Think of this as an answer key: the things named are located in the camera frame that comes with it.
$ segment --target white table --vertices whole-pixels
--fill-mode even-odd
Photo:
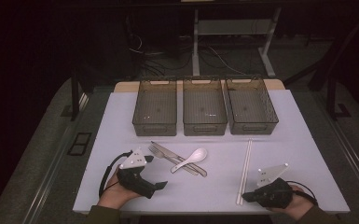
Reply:
[[[311,133],[302,118],[290,91],[269,91],[279,118],[272,135],[184,136],[182,122],[182,93],[178,92],[177,135],[173,137],[138,137],[131,124],[137,92],[113,92],[107,103],[89,163],[76,197],[74,211],[87,214],[98,202],[98,189],[106,166],[123,152],[138,147],[144,154],[150,141],[155,141],[188,157],[198,147],[205,147],[208,156],[199,166],[207,177],[191,175],[181,169],[171,174],[172,163],[155,158],[146,165],[142,177],[151,182],[168,181],[151,199],[137,198],[121,211],[130,215],[172,214],[269,214],[257,203],[236,204],[248,138],[253,138],[246,191],[257,188],[259,168],[289,163],[282,175],[309,187],[320,207],[329,213],[349,212],[338,186],[330,174]]]

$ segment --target person's left hand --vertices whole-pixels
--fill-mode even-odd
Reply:
[[[104,193],[97,205],[119,209],[127,201],[141,197],[140,194],[135,193],[130,189],[126,189],[118,183],[117,171],[118,167],[112,177],[107,181]]]

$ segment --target hand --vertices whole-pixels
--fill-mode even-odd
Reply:
[[[299,188],[296,185],[291,185],[290,187],[292,187],[292,190],[304,192],[302,188]],[[286,208],[269,208],[269,210],[273,212],[285,213],[292,217],[295,221],[299,221],[312,207],[313,203],[308,199],[293,194],[293,200]]]
[[[105,191],[97,205],[119,209],[127,201],[141,197],[140,194],[135,193],[130,189],[126,189],[118,183],[117,171],[118,167],[112,177],[107,181]]]

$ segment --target metal utensil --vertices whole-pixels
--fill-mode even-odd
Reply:
[[[158,150],[156,147],[154,147],[154,146],[149,146],[149,150],[153,153],[153,155],[155,155],[157,158],[160,158],[160,159],[166,159],[167,161],[171,161],[172,163],[174,163],[174,164],[178,164],[179,163],[179,161],[176,161],[176,160],[174,160],[174,159],[172,159],[172,158],[170,158],[170,157],[166,157],[166,156],[164,156],[164,153],[162,153],[160,150]],[[191,173],[191,174],[193,174],[193,175],[198,175],[199,173],[196,171],[196,170],[194,170],[194,169],[192,169],[192,168],[190,168],[190,167],[183,167],[186,171],[188,171],[189,173]]]
[[[203,148],[203,147],[197,148],[193,153],[191,153],[191,155],[185,161],[182,161],[181,163],[176,164],[171,169],[171,173],[175,173],[179,168],[181,168],[182,166],[187,165],[189,163],[203,161],[207,154],[208,153],[205,148]]]
[[[168,148],[166,147],[162,147],[161,145],[155,143],[155,142],[151,142],[152,146],[154,146],[155,148],[157,148],[159,151],[161,151],[165,157],[169,157],[169,158],[174,158],[177,159],[179,161],[184,161],[185,159],[183,157],[180,157],[178,155],[176,155],[174,152],[171,152]],[[200,173],[200,175],[202,176],[207,176],[207,173],[204,169],[200,168],[198,165],[196,164],[187,164],[186,166],[189,166],[191,168],[193,168],[194,170],[196,170],[197,172]]]

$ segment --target fork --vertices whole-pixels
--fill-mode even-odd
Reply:
[[[172,158],[169,158],[169,157],[166,157],[164,156],[164,153],[162,153],[160,150],[158,150],[157,148],[153,147],[153,146],[150,146],[149,147],[149,150],[157,157],[157,158],[160,158],[160,159],[166,159],[168,161],[171,161],[173,162],[174,164],[178,164],[179,161],[176,161]],[[193,174],[193,175],[198,175],[199,173],[195,170],[193,170],[192,168],[190,167],[182,167],[183,169],[185,169],[186,171],[188,171],[189,173]]]

